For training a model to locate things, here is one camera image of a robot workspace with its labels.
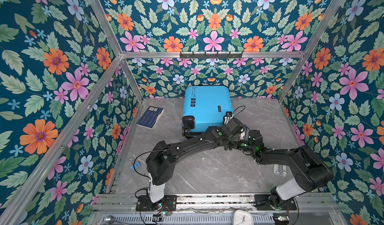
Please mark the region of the white desk clock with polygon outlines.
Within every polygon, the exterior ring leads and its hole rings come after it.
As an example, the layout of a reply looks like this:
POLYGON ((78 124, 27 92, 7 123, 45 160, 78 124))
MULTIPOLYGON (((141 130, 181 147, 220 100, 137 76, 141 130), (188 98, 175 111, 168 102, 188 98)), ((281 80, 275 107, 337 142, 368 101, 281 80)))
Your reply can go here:
POLYGON ((236 210, 233 216, 233 225, 253 225, 253 216, 246 211, 236 210))

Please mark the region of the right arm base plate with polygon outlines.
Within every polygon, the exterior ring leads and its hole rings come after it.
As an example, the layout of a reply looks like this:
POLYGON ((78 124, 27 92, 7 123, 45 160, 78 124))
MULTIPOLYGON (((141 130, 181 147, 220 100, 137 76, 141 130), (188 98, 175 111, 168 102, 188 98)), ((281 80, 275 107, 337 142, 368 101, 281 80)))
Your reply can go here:
POLYGON ((296 211, 297 205, 293 198, 289 200, 282 200, 277 195, 255 195, 254 196, 254 207, 256 207, 260 211, 269 211, 269 210, 275 210, 275 211, 282 211, 282 210, 289 210, 289 211, 296 211))

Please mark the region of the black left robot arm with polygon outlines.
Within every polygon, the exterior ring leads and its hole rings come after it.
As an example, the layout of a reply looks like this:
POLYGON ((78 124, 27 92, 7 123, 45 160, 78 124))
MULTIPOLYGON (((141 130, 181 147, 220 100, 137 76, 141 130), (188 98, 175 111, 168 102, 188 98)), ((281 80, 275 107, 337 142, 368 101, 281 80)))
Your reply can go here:
POLYGON ((172 178, 178 162, 218 147, 231 149, 235 138, 244 130, 245 125, 239 119, 233 118, 221 127, 211 126, 204 133, 182 142, 167 144, 165 141, 161 141, 157 143, 146 159, 150 179, 148 189, 150 201, 157 203, 163 200, 165 183, 172 178))

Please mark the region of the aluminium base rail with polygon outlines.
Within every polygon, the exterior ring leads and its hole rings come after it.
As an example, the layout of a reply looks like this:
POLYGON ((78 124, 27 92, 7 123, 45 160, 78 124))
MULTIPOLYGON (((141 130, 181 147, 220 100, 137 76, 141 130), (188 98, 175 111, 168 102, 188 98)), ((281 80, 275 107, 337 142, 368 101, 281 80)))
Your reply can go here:
POLYGON ((207 193, 174 194, 151 205, 145 196, 107 194, 99 197, 92 215, 154 212, 172 213, 229 213, 245 210, 250 213, 339 213, 341 210, 331 193, 306 193, 289 199, 286 206, 278 209, 267 203, 266 193, 207 193))

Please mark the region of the dark blue paperback book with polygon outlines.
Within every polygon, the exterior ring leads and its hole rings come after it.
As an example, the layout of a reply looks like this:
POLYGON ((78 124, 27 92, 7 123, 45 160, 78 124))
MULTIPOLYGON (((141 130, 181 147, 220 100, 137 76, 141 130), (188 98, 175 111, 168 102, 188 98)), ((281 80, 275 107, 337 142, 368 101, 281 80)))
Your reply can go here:
POLYGON ((164 108, 149 106, 138 120, 137 125, 153 129, 163 113, 164 108))

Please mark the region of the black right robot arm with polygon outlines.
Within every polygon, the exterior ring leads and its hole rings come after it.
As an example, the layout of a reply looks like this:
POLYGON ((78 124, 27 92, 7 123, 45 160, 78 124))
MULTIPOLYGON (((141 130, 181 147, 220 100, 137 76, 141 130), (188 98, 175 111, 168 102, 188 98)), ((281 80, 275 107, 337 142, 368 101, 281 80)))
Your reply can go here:
POLYGON ((272 149, 264 145, 258 130, 251 130, 246 140, 234 142, 234 149, 245 152, 259 165, 281 165, 290 168, 293 177, 271 189, 267 199, 255 199, 254 206, 280 210, 295 202, 295 197, 323 187, 333 178, 333 172, 310 147, 272 149))

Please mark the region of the black hook rail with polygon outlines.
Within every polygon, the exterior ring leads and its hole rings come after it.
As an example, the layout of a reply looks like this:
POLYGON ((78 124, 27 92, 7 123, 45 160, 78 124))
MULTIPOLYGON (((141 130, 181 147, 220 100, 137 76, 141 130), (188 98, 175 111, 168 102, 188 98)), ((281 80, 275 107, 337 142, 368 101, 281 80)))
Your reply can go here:
POLYGON ((180 58, 185 59, 237 59, 242 58, 242 52, 180 52, 180 58))

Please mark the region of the white wall socket plate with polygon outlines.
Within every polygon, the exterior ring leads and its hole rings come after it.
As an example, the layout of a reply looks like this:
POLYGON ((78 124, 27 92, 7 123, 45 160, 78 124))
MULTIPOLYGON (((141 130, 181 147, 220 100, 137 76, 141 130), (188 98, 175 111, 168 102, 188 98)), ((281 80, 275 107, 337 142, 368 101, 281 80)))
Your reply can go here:
POLYGON ((275 175, 285 177, 287 175, 287 166, 286 165, 278 165, 274 164, 274 170, 275 175))

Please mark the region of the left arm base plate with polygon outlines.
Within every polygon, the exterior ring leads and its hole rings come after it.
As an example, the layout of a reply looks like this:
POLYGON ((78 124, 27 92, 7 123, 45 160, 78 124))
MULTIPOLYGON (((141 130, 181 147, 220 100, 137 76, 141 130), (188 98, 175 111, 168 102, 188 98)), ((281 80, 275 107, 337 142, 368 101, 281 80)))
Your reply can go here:
POLYGON ((165 195, 158 202, 152 202, 149 196, 141 195, 138 197, 136 212, 174 212, 176 210, 177 198, 176 195, 165 195))

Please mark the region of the blue hard-shell suitcase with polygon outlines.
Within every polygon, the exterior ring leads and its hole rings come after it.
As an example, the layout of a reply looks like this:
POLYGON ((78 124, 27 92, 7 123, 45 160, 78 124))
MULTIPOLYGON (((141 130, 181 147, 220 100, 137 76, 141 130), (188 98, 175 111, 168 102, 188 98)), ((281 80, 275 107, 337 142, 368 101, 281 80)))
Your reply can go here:
POLYGON ((204 133, 209 127, 223 126, 226 112, 233 112, 226 86, 191 86, 187 88, 182 116, 182 135, 186 138, 204 133))

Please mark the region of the aluminium cage frame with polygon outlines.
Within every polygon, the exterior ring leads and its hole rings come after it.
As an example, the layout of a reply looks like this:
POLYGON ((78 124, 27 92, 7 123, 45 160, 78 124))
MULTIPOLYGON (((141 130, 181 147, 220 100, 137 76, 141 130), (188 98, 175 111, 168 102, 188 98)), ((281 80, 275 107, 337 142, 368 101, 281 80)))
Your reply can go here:
POLYGON ((299 65, 344 1, 1 0, 1 224, 86 224, 145 98, 265 95, 242 61, 299 65))

